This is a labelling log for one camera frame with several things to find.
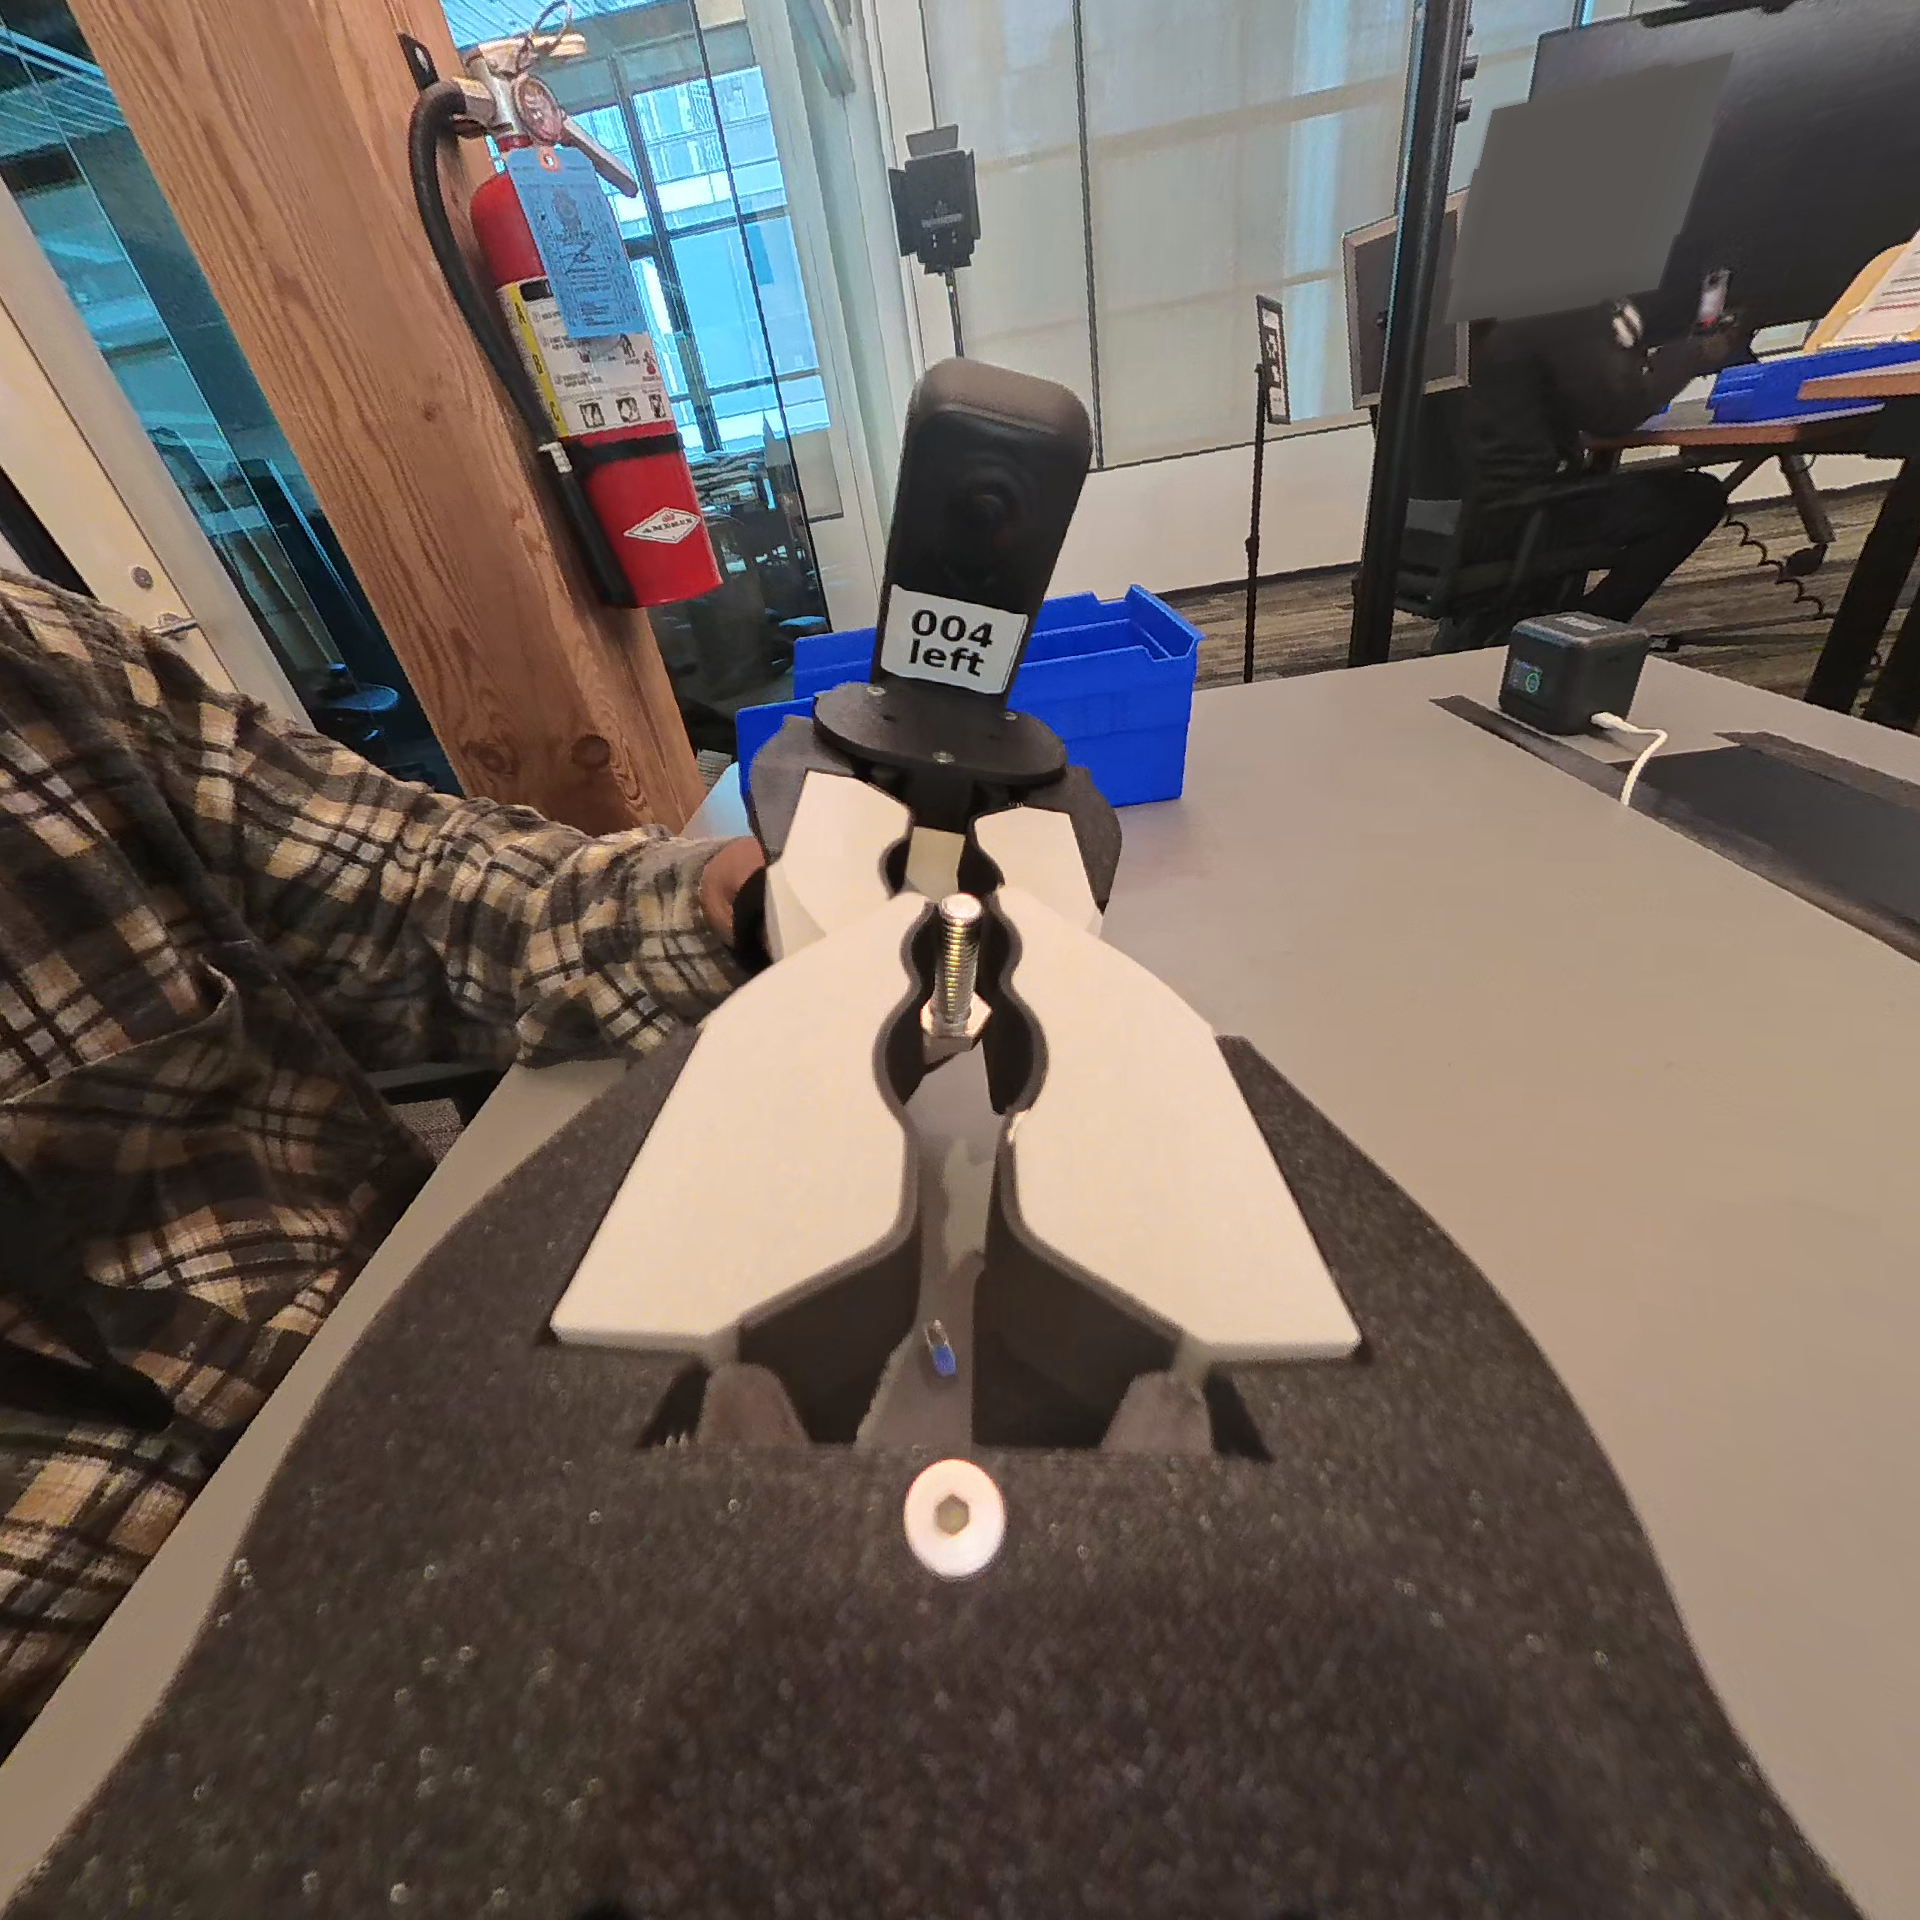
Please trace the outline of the black office chair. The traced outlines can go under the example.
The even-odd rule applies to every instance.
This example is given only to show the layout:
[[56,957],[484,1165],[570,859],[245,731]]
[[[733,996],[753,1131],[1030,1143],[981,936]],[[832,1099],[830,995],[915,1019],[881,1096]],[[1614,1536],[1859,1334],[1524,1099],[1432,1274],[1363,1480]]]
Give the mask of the black office chair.
[[1412,495],[1398,544],[1395,608],[1432,622],[1432,654],[1494,644],[1514,626],[1518,554],[1481,551],[1470,503]]

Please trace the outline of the thin black stand with sign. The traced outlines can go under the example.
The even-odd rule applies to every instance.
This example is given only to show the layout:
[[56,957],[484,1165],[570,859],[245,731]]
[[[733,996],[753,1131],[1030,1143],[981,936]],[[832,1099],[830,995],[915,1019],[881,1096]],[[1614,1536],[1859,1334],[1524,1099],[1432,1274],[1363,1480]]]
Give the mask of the thin black stand with sign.
[[1243,597],[1241,597],[1241,654],[1240,678],[1252,684],[1257,676],[1257,598],[1262,578],[1265,540],[1265,448],[1274,424],[1289,423],[1289,367],[1284,310],[1280,299],[1260,294],[1256,299],[1257,363],[1256,363],[1256,436],[1251,478],[1251,519],[1243,541]]

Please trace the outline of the thick black pole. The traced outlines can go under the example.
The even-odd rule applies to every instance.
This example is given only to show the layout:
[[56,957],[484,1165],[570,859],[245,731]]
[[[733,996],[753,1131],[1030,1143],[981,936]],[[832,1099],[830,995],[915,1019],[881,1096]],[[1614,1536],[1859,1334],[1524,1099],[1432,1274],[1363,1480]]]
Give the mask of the thick black pole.
[[1473,5],[1412,5],[1376,453],[1353,578],[1348,668],[1390,655],[1456,124],[1473,69]]

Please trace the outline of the person's plaid shirt torso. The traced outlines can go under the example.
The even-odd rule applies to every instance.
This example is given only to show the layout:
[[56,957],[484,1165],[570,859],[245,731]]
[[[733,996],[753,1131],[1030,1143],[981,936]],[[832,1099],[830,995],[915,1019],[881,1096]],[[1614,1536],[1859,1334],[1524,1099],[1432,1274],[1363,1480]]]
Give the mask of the person's plaid shirt torso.
[[393,1022],[300,982],[260,719],[4,571],[4,1749],[422,1187],[377,1077],[514,1052],[432,984]]

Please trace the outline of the blue flat object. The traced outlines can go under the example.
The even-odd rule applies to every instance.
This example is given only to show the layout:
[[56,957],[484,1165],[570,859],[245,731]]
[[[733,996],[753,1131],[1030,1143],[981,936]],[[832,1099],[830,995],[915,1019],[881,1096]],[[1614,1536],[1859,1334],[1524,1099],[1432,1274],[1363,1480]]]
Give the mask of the blue flat object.
[[976,588],[888,583],[878,626],[802,638],[798,694],[737,719],[748,810],[756,751],[777,779],[808,770],[881,787],[925,828],[1053,788],[1078,768],[1105,802],[1185,791],[1197,631],[1132,588],[997,608]]

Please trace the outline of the wooden pillar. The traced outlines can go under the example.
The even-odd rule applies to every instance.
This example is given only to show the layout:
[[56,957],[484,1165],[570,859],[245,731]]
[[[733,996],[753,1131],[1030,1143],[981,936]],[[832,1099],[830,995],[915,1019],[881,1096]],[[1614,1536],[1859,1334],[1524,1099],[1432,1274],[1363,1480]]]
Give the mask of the wooden pillar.
[[680,830],[705,782],[417,218],[400,37],[442,5],[78,2],[134,144],[466,792]]

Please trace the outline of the black light panel on stand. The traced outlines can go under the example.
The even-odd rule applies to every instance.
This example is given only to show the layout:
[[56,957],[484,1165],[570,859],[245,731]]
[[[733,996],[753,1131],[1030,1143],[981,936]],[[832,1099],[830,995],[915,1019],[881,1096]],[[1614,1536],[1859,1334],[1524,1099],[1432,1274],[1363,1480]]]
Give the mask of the black light panel on stand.
[[957,275],[974,261],[981,236],[976,157],[956,124],[906,136],[906,159],[888,174],[902,258],[920,262],[946,293],[950,350],[968,355]]

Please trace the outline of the grey monitor back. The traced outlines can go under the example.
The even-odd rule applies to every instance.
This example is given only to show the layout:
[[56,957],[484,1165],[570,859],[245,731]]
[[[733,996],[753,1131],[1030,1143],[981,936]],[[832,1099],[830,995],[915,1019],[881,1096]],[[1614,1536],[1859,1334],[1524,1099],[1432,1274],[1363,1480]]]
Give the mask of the grey monitor back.
[[[1437,245],[1435,283],[1425,350],[1425,391],[1461,391],[1473,374],[1473,328],[1468,322],[1445,322],[1461,215],[1468,191],[1453,191],[1445,203]],[[1348,308],[1350,405],[1376,410],[1386,374],[1386,325],[1390,286],[1398,242],[1398,219],[1393,215],[1342,236],[1342,279]]]

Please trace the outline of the large black monitor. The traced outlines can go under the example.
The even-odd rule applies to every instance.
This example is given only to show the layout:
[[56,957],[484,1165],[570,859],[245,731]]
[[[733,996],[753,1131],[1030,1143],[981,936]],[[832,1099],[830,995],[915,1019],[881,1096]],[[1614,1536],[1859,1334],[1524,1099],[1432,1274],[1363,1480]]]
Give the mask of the large black monitor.
[[1692,322],[1710,271],[1742,325],[1817,322],[1915,236],[1918,5],[1654,5],[1540,37],[1526,96],[1706,56],[1731,70],[1649,327]]

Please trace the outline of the blue tray on desk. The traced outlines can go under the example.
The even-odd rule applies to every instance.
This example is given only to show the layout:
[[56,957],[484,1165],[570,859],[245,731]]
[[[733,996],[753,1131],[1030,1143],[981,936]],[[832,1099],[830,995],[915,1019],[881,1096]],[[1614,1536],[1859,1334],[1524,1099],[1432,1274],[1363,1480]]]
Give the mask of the blue tray on desk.
[[1918,360],[1918,340],[1849,343],[1817,351],[1786,351],[1717,373],[1706,407],[1720,424],[1835,416],[1853,410],[1852,396],[1803,398],[1811,382],[1853,376]]

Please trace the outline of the small black charger box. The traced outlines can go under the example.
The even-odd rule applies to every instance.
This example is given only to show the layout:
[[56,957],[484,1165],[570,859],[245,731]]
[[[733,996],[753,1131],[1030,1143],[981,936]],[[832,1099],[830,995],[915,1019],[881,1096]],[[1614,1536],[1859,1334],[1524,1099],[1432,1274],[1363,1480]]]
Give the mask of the small black charger box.
[[1533,615],[1507,639],[1498,707],[1549,736],[1625,722],[1653,635],[1590,613]]

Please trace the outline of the silver hex bolt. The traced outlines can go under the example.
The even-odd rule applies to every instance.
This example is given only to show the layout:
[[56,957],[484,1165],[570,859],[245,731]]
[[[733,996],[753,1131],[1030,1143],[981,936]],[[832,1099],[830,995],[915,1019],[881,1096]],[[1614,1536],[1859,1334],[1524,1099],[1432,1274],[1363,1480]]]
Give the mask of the silver hex bolt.
[[978,1042],[993,1014],[976,984],[985,908],[978,895],[948,894],[940,900],[940,941],[933,956],[921,1032],[929,1055],[954,1055]]

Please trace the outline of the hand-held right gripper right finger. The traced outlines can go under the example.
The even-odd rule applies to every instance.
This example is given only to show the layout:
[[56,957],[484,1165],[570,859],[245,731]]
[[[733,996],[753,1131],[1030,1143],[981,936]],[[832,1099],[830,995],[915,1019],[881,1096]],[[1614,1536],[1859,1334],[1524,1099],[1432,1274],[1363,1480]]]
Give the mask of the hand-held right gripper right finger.
[[1171,1364],[1348,1360],[1361,1328],[1213,1027],[1132,956],[1018,884],[1011,998],[1040,1035],[1012,1224],[1078,1290],[1171,1340]]

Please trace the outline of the red fire extinguisher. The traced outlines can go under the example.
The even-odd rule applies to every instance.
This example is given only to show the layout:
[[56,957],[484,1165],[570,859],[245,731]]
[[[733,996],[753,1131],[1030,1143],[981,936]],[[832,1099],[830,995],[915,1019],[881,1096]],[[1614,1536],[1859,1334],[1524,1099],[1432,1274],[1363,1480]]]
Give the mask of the red fire extinguisher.
[[454,78],[402,35],[417,84],[406,165],[448,298],[531,440],[588,584],[610,608],[665,608],[723,574],[613,206],[640,180],[544,76],[581,47],[572,5],[476,46]]

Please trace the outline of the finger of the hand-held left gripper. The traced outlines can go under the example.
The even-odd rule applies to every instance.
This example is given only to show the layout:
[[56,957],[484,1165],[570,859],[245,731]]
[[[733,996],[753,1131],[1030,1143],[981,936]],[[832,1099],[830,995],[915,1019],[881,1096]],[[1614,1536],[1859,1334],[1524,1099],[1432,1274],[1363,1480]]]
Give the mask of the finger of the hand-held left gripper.
[[1029,804],[990,811],[972,826],[972,851],[985,864],[990,895],[1012,887],[1056,918],[1101,936],[1105,908],[1069,814]]
[[921,923],[920,895],[890,877],[915,830],[908,806],[853,774],[805,770],[779,852],[765,856],[763,941],[774,964],[826,946],[830,959],[890,954]]

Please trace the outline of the wooden desk with black legs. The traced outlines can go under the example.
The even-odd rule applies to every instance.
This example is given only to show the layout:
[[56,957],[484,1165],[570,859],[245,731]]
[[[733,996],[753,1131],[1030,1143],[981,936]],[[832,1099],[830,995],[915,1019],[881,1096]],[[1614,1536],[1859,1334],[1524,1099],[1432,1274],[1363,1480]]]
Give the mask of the wooden desk with black legs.
[[1707,407],[1678,403],[1595,450],[1611,459],[1627,448],[1678,448],[1690,463],[1750,462],[1777,453],[1846,455],[1897,463],[1873,522],[1852,578],[1830,616],[1828,638],[1812,664],[1805,700],[1853,714],[1891,730],[1915,722],[1915,608],[1889,632],[1899,597],[1915,578],[1918,547],[1918,363],[1816,374],[1801,386],[1826,413],[1750,423],[1720,423]]

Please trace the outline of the person's left forearm plaid sleeve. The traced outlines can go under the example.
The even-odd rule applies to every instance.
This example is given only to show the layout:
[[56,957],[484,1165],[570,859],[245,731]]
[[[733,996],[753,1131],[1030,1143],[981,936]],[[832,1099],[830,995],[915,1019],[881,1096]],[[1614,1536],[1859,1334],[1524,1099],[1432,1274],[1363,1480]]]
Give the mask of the person's left forearm plaid sleeve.
[[700,906],[723,838],[594,837],[389,783],[289,968],[366,1067],[572,1064],[696,1027],[750,967]]

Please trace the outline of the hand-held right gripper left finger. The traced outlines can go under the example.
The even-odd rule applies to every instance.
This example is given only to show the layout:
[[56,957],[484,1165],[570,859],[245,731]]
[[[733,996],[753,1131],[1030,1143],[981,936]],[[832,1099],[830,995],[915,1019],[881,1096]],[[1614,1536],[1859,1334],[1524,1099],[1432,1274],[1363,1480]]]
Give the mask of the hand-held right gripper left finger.
[[724,1360],[899,1243],[917,1175],[883,1048],[920,1018],[925,914],[888,899],[706,1018],[550,1315],[558,1341]]

